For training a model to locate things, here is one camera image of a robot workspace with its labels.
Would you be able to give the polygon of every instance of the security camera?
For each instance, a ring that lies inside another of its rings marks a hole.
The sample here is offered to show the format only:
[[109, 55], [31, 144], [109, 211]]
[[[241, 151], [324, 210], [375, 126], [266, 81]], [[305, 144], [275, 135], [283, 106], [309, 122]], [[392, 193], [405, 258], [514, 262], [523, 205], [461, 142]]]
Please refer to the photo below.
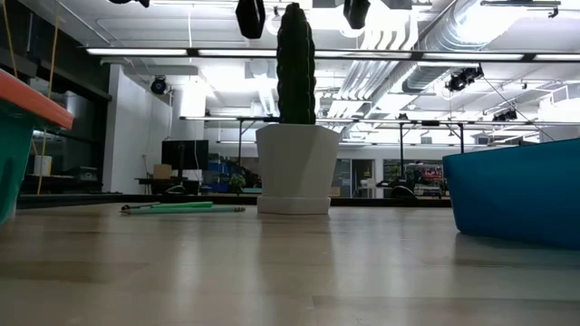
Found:
[[145, 8], [149, 8], [149, 1], [150, 0], [109, 0], [109, 2], [112, 2], [116, 5], [125, 5], [131, 1], [136, 1], [140, 4], [142, 4]]
[[151, 84], [151, 91], [154, 94], [165, 95], [170, 91], [170, 86], [165, 79], [165, 76], [155, 76], [155, 81]]

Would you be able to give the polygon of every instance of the blue bin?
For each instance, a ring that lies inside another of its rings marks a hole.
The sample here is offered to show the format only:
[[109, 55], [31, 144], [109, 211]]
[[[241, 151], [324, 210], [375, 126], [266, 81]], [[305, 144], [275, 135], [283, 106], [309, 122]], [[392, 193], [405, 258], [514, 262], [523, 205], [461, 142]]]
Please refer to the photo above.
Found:
[[580, 139], [443, 158], [468, 235], [580, 249]]

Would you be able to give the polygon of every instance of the white planter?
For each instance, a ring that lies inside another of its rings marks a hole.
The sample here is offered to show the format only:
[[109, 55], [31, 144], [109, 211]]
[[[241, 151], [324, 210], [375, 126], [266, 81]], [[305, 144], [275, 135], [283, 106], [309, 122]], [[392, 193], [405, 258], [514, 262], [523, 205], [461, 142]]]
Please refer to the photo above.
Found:
[[328, 214], [340, 134], [311, 125], [273, 124], [256, 132], [262, 175], [259, 213]]

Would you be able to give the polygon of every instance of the green tube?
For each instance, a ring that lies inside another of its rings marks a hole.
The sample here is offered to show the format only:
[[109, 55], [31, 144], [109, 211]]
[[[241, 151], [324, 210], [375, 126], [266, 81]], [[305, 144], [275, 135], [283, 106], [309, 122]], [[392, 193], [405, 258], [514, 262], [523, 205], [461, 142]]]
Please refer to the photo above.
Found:
[[153, 209], [193, 208], [193, 207], [209, 208], [209, 207], [213, 207], [213, 205], [214, 205], [213, 202], [194, 202], [194, 203], [182, 203], [182, 204], [159, 204], [159, 205], [154, 205], [152, 208]]
[[245, 207], [200, 207], [200, 208], [128, 209], [122, 211], [122, 213], [129, 215], [149, 215], [149, 214], [236, 213], [244, 211], [246, 211]]

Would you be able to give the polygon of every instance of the green plant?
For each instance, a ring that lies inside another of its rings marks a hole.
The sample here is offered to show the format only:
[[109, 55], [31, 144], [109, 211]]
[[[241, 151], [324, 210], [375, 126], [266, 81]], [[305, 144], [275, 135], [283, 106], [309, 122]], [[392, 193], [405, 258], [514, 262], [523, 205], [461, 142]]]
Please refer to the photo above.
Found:
[[312, 29], [299, 4], [288, 5], [282, 16], [276, 59], [280, 122], [315, 124], [314, 42]]
[[246, 186], [246, 178], [242, 175], [235, 174], [229, 179], [229, 185], [231, 186], [232, 190], [234, 190], [237, 194], [240, 194]]

